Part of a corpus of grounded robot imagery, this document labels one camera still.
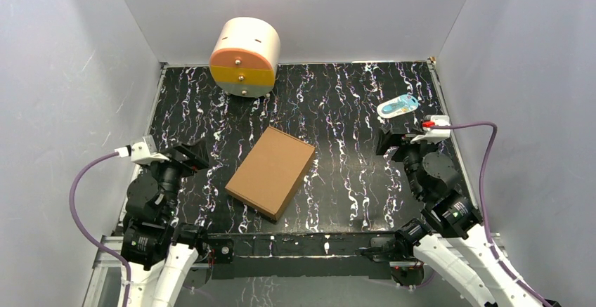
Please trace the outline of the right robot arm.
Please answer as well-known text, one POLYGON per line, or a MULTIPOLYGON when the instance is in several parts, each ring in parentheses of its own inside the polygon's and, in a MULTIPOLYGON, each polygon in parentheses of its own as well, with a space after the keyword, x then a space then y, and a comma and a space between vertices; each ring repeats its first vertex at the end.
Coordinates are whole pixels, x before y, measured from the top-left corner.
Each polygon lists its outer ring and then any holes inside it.
POLYGON ((397 150, 414 198, 424 204, 392 237, 374 237, 361 255, 375 262, 419 261, 473 306, 559 306, 530 287, 494 242, 480 210, 456 189, 460 172, 438 151, 451 126, 423 123, 417 133, 380 130, 376 155, 397 150))

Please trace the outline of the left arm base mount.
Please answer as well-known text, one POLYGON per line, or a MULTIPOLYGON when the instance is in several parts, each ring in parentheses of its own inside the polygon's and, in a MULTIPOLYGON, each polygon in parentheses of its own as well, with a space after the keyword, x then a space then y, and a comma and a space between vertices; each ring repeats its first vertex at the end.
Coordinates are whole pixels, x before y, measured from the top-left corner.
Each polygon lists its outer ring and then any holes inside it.
POLYGON ((199 289, 213 279, 233 278, 234 242, 227 238, 214 238, 204 243, 199 256, 191 265, 183 287, 199 289))

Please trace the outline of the brown cardboard box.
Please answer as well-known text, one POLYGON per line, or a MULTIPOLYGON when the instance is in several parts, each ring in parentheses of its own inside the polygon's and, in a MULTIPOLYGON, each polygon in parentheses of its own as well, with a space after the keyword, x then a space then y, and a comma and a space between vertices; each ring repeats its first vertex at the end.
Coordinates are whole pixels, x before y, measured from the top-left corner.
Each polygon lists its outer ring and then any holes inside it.
POLYGON ((269 126, 229 182, 228 194, 278 221, 311 169, 316 149, 269 126))

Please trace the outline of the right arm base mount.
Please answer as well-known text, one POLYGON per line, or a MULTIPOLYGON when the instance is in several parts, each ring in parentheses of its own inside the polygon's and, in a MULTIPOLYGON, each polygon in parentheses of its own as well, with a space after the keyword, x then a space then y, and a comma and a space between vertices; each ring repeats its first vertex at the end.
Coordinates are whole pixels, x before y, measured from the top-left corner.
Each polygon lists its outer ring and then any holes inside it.
POLYGON ((396 284, 406 289, 420 286, 425 279, 424 262, 414 256, 414 247, 420 245, 423 237, 432 232, 431 228, 412 219, 399 228, 392 237, 373 237, 369 247, 360 249, 360 254, 378 263, 406 262, 408 265, 390 265, 391 277, 396 284))

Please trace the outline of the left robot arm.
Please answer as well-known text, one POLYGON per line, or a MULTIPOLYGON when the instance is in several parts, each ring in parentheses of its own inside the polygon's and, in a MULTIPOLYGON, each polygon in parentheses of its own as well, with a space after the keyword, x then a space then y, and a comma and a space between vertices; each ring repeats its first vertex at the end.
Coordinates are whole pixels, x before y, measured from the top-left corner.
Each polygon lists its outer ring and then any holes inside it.
POLYGON ((209 167, 206 141, 158 150, 144 136, 116 152, 142 168, 127 188, 119 303, 173 306, 191 266, 211 251, 204 228, 176 220, 182 180, 209 167))

